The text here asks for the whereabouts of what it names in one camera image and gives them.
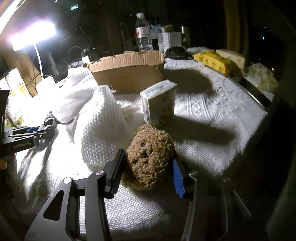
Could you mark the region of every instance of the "plastic bottle cap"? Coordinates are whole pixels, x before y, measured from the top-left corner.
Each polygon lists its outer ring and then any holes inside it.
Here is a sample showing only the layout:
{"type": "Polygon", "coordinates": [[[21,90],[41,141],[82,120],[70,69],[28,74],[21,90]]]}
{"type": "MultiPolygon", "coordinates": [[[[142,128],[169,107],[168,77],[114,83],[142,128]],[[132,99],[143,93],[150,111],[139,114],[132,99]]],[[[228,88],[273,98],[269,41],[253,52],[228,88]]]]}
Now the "plastic bottle cap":
{"type": "Polygon", "coordinates": [[[140,13],[137,13],[137,18],[144,18],[145,16],[144,16],[144,14],[142,13],[142,12],[140,12],[140,13]]]}

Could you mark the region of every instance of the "cardboard box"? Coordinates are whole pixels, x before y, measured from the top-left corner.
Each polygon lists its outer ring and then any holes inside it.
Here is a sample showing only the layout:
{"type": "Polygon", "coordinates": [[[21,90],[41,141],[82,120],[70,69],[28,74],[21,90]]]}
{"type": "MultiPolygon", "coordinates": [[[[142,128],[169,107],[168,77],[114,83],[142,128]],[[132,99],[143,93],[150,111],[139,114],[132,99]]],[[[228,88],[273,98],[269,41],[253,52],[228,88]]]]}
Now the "cardboard box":
{"type": "Polygon", "coordinates": [[[90,69],[99,85],[109,85],[116,94],[131,94],[162,80],[164,59],[160,51],[127,51],[84,66],[90,69]]]}

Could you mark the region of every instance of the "teddy bear eye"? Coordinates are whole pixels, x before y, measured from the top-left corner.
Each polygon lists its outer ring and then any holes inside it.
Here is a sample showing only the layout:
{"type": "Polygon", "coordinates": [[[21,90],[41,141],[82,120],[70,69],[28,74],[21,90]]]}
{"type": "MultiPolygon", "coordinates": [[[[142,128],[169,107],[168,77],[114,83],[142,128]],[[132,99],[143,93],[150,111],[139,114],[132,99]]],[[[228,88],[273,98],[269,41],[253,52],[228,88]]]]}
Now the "teddy bear eye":
{"type": "Polygon", "coordinates": [[[141,157],[142,157],[142,158],[146,158],[146,157],[147,157],[147,153],[146,153],[145,151],[142,152],[141,157]]]}

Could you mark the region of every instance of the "cartoon face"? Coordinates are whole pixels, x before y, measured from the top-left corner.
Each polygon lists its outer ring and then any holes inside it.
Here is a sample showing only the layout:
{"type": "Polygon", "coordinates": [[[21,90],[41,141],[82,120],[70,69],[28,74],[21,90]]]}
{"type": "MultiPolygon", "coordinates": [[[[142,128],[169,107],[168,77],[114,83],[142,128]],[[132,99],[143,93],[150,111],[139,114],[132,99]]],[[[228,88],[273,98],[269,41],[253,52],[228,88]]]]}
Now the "cartoon face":
{"type": "Polygon", "coordinates": [[[163,113],[161,114],[158,121],[160,124],[164,125],[165,123],[167,123],[170,120],[171,116],[172,116],[172,109],[169,108],[169,109],[163,111],[163,113]]]}

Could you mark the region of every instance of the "fingertip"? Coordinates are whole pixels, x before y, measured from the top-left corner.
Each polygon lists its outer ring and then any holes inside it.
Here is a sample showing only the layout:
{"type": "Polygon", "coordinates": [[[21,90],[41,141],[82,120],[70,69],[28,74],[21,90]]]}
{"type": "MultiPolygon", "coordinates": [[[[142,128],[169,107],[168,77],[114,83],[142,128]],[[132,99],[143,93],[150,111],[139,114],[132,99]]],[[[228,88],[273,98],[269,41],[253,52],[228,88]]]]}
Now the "fingertip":
{"type": "Polygon", "coordinates": [[[7,162],[4,160],[0,160],[0,170],[4,170],[7,168],[7,162]]]}

